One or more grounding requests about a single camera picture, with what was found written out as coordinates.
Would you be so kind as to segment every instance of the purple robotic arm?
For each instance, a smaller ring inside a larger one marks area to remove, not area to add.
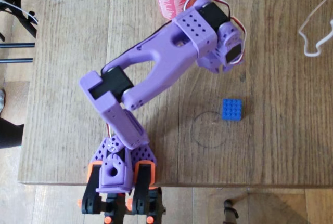
[[[130,111],[174,84],[195,61],[213,73],[219,73],[220,65],[229,71],[242,58],[243,44],[241,32],[215,3],[196,0],[167,26],[108,63],[101,76],[92,71],[80,80],[86,96],[114,131],[91,160],[101,161],[96,192],[129,192],[135,187],[136,163],[157,164],[145,130]],[[150,60],[155,61],[154,68],[134,86],[123,70]],[[105,87],[112,83],[112,88]]]

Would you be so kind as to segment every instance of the orange screw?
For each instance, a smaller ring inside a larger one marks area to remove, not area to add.
[[[153,224],[154,223],[154,218],[152,216],[147,217],[147,223],[148,224]]]
[[[111,224],[111,222],[112,222],[112,218],[110,216],[107,216],[107,217],[104,218],[104,223],[105,224]]]
[[[127,199],[127,201],[126,201],[126,207],[127,207],[127,209],[129,210],[129,211],[132,211],[132,209],[133,209],[133,198],[129,198],[129,199]]]
[[[78,200],[77,205],[78,205],[79,208],[81,208],[82,207],[82,200]]]

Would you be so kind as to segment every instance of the blue lego brick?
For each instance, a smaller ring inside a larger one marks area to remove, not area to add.
[[[240,121],[242,115],[242,101],[239,99],[223,99],[222,120]]]

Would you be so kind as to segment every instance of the drawn circle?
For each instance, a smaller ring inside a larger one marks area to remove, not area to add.
[[[226,141],[227,123],[218,112],[208,111],[197,115],[191,126],[191,141],[205,148],[217,148]]]

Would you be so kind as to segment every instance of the metal chair leg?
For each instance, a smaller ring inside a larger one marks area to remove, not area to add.
[[[2,43],[0,48],[34,48],[35,43]]]
[[[8,64],[8,63],[32,63],[33,58],[25,58],[25,59],[0,59],[0,64]]]

